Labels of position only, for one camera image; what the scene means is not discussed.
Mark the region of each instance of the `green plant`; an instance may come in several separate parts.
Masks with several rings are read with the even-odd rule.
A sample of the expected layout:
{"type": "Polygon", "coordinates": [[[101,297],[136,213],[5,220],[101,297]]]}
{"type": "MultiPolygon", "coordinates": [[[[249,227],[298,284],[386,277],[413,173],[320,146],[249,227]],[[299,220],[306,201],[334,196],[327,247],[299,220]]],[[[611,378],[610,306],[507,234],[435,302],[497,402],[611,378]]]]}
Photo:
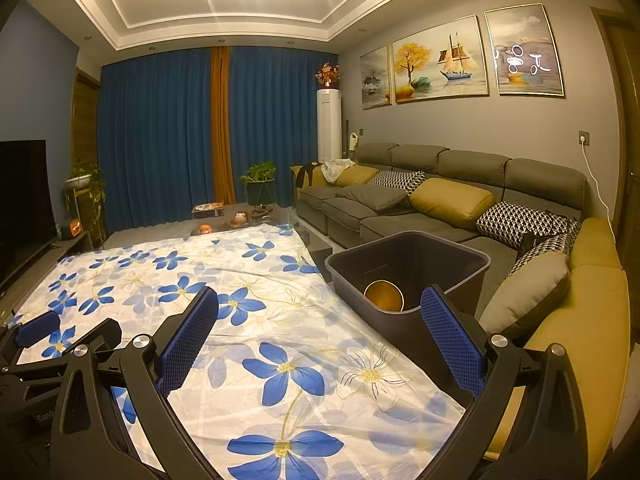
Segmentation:
{"type": "Polygon", "coordinates": [[[276,167],[270,160],[265,160],[261,164],[256,164],[244,172],[240,177],[243,182],[266,182],[271,180],[276,172],[276,167]]]}
{"type": "Polygon", "coordinates": [[[100,218],[102,217],[102,203],[106,199],[104,193],[104,185],[106,182],[100,177],[100,168],[97,164],[87,164],[85,166],[75,166],[71,169],[71,178],[77,176],[91,175],[91,182],[89,183],[89,198],[94,205],[94,218],[92,219],[92,228],[97,230],[100,241],[104,240],[104,234],[102,232],[102,223],[100,218]]]}

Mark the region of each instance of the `silver screw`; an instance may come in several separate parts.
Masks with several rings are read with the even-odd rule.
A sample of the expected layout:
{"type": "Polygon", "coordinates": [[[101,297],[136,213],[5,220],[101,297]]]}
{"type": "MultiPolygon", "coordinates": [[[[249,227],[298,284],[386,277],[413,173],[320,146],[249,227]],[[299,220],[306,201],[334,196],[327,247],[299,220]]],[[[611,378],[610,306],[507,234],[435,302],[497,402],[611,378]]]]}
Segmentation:
{"type": "Polygon", "coordinates": [[[496,334],[491,336],[491,344],[498,348],[504,348],[509,344],[509,340],[502,334],[496,334]]]}
{"type": "Polygon", "coordinates": [[[551,351],[558,356],[564,355],[564,347],[558,343],[551,345],[551,351]]]}
{"type": "Polygon", "coordinates": [[[133,346],[136,348],[144,348],[150,341],[151,338],[148,335],[137,335],[133,338],[133,346]]]}
{"type": "Polygon", "coordinates": [[[78,345],[74,348],[74,355],[76,357],[82,357],[89,351],[86,345],[78,345]]]}

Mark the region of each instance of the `charging cord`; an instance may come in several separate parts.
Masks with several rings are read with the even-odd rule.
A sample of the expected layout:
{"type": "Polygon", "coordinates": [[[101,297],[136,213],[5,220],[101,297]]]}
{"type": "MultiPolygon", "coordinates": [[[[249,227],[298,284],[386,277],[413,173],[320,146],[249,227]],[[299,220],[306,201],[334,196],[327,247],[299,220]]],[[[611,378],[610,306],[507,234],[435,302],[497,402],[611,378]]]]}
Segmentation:
{"type": "Polygon", "coordinates": [[[609,229],[611,229],[611,234],[613,235],[613,239],[616,240],[616,234],[613,232],[613,226],[611,225],[611,220],[609,218],[609,206],[604,202],[604,200],[602,199],[602,196],[600,195],[600,186],[598,185],[597,179],[593,176],[593,172],[591,171],[591,167],[589,166],[589,159],[587,159],[587,154],[584,151],[585,140],[586,139],[584,138],[584,136],[580,136],[580,145],[582,146],[582,156],[584,156],[584,161],[587,164],[587,170],[589,170],[589,174],[591,175],[591,178],[596,183],[596,192],[598,193],[598,198],[600,199],[600,202],[602,202],[604,209],[607,210],[607,223],[609,224],[609,229]]]}

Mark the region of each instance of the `television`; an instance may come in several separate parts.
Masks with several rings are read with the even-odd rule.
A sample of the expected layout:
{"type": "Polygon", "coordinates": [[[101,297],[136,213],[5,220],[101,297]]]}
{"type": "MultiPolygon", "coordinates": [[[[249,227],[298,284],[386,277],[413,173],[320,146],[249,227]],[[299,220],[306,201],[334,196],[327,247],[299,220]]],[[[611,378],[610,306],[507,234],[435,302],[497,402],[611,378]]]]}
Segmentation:
{"type": "Polygon", "coordinates": [[[45,141],[0,141],[0,298],[55,239],[45,141]]]}

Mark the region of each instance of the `gold round object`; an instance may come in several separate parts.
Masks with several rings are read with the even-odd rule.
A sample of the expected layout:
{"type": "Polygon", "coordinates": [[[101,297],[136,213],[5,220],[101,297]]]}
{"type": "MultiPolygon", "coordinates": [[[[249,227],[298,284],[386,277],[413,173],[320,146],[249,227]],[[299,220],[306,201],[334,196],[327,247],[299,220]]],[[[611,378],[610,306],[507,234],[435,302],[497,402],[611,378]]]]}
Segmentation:
{"type": "Polygon", "coordinates": [[[377,280],[369,283],[364,289],[365,297],[380,310],[388,312],[402,312],[404,296],[402,291],[387,280],[377,280]]]}

